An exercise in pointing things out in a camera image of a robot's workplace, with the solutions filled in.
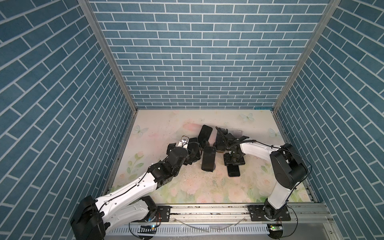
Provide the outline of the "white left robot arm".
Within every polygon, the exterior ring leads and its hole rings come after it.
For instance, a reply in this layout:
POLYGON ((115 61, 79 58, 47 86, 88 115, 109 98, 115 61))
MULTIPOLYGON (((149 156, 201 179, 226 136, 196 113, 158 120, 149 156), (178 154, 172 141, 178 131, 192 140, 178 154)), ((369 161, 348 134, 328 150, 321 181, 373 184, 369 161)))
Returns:
POLYGON ((102 240, 109 232, 131 222, 152 222, 158 206, 149 194, 169 183, 183 165, 200 159, 201 146, 196 138, 169 144, 167 156, 149 166, 129 184, 104 196, 82 199, 70 220, 77 240, 102 240))

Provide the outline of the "black phone pink case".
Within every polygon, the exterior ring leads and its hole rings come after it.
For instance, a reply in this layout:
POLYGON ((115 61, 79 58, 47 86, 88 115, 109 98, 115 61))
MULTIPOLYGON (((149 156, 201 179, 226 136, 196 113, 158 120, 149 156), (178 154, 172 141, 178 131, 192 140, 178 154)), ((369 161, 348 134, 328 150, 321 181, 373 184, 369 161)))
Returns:
POLYGON ((239 177, 241 175, 239 166, 237 165, 228 165, 227 170, 229 177, 239 177))

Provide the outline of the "black phone front stand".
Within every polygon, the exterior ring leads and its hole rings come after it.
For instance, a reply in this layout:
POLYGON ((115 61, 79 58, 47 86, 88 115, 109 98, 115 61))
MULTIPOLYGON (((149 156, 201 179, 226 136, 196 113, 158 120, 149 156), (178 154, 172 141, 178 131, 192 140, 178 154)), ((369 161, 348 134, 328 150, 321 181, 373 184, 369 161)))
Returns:
POLYGON ((201 169, 206 172, 213 172, 216 167, 215 159, 216 159, 216 148, 205 146, 204 152, 203 152, 201 169))

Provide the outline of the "black phone stand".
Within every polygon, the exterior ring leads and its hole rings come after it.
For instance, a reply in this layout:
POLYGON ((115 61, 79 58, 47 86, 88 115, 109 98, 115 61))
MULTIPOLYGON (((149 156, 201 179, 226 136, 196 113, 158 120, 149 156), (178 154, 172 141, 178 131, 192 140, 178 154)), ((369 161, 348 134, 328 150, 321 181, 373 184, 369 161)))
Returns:
POLYGON ((205 146, 204 152, 203 152, 201 169, 206 172, 213 172, 216 167, 215 159, 216 159, 216 148, 205 146))
POLYGON ((190 158, 189 163, 195 163, 201 159, 201 148, 198 143, 198 138, 190 138, 187 149, 189 150, 190 158))

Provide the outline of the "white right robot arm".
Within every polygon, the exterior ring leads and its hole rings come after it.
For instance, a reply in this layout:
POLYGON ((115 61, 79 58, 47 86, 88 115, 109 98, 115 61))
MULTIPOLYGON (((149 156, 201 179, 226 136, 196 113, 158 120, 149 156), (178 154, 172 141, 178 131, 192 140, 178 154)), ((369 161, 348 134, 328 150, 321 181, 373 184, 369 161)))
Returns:
POLYGON ((266 219, 274 221, 282 216, 287 208, 287 200, 294 189, 309 175, 303 158, 290 144, 279 147, 256 140, 235 139, 225 142, 228 153, 224 154, 229 177, 239 177, 239 166, 245 164, 244 156, 252 155, 272 164, 276 184, 265 200, 263 213, 266 219))

